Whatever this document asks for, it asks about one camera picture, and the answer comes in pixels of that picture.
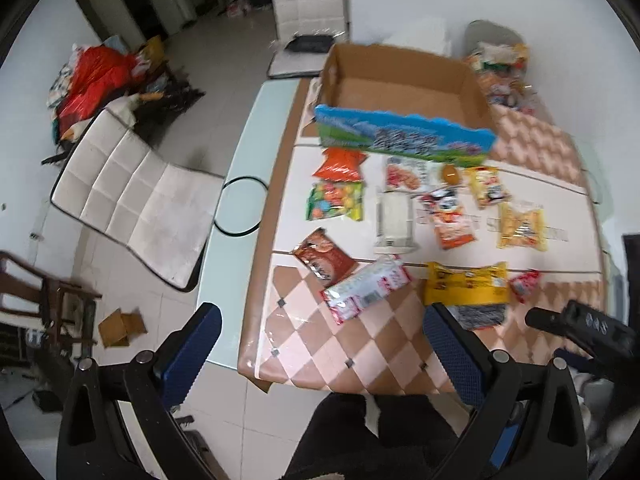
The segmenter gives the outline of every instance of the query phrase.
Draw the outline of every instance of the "small orange ball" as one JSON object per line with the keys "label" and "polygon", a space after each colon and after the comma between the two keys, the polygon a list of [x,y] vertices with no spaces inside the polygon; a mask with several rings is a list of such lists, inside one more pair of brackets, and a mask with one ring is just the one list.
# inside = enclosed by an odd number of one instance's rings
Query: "small orange ball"
{"label": "small orange ball", "polygon": [[460,184],[460,172],[453,164],[445,164],[442,167],[442,179],[449,186]]}

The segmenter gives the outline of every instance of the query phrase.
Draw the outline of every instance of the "checkered tablecloth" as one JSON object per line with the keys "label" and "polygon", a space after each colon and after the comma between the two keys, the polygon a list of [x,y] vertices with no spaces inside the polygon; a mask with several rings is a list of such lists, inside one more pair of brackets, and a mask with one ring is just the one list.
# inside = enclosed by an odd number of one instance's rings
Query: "checkered tablecloth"
{"label": "checkered tablecloth", "polygon": [[[575,349],[569,341],[527,327],[524,317],[533,305],[559,312],[569,299],[599,308],[599,276],[588,276],[593,281],[557,281],[562,274],[543,274],[529,303],[512,303],[503,325],[476,333],[489,349],[505,349],[524,363],[544,364],[560,346]],[[256,377],[354,394],[453,391],[422,334],[425,307],[417,293],[421,286],[416,280],[357,318],[337,325],[314,275],[304,267],[274,266]]]}
{"label": "checkered tablecloth", "polygon": [[580,158],[568,133],[505,106],[493,105],[492,114],[498,138],[488,159],[584,186]]}

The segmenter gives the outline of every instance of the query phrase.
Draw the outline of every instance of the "blue printed box panel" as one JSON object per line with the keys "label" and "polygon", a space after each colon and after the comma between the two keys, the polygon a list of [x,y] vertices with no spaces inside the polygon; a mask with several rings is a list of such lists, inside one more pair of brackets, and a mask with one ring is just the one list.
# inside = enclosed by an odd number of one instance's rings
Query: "blue printed box panel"
{"label": "blue printed box panel", "polygon": [[474,130],[446,119],[327,105],[316,106],[316,122],[323,146],[412,156],[467,168],[482,164],[495,140],[487,128]]}

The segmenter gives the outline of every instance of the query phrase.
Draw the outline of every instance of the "person's lap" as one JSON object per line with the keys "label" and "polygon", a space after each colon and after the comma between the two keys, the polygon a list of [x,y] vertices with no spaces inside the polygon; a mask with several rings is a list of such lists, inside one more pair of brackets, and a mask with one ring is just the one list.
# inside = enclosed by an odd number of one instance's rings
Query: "person's lap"
{"label": "person's lap", "polygon": [[376,437],[365,426],[363,396],[330,394],[316,408],[287,468],[286,476],[314,464],[415,460],[435,466],[457,440],[426,396],[377,396]]}

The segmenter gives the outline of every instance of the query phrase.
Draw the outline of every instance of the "pile of clothes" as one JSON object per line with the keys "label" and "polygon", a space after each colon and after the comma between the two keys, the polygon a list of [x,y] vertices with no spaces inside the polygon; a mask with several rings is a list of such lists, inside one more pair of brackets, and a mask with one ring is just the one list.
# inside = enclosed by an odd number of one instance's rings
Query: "pile of clothes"
{"label": "pile of clothes", "polygon": [[147,41],[136,54],[129,53],[117,36],[99,46],[74,44],[47,99],[59,153],[42,163],[65,160],[93,117],[107,104],[123,112],[126,108],[130,117],[127,124],[135,124],[134,130],[150,140],[160,124],[175,119],[203,95],[187,81],[175,78],[166,65],[159,36]]}
{"label": "pile of clothes", "polygon": [[142,51],[128,54],[105,44],[74,45],[47,99],[53,114],[54,142],[77,138],[81,128],[72,130],[75,124],[91,118],[100,105],[111,100],[109,97],[123,95],[142,83],[150,67],[151,61]]}

